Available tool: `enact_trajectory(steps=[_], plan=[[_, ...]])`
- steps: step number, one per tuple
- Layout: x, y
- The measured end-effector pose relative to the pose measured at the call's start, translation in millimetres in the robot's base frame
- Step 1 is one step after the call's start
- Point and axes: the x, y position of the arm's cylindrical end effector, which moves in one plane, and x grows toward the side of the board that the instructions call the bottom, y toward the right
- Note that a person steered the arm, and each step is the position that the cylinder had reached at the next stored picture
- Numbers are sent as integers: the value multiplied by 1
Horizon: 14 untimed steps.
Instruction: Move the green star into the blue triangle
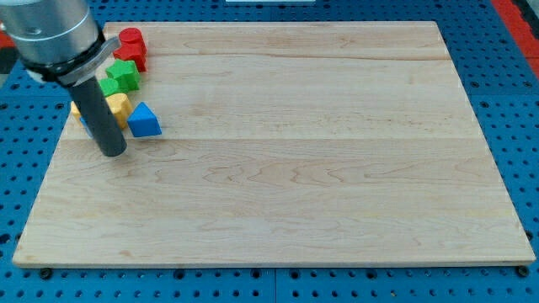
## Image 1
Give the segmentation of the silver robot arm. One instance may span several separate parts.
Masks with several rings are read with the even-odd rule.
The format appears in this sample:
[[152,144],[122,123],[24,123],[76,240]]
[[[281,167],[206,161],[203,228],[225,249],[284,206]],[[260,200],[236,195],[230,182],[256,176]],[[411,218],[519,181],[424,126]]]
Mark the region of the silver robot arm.
[[73,87],[120,47],[105,39],[85,0],[1,0],[1,29],[38,82]]

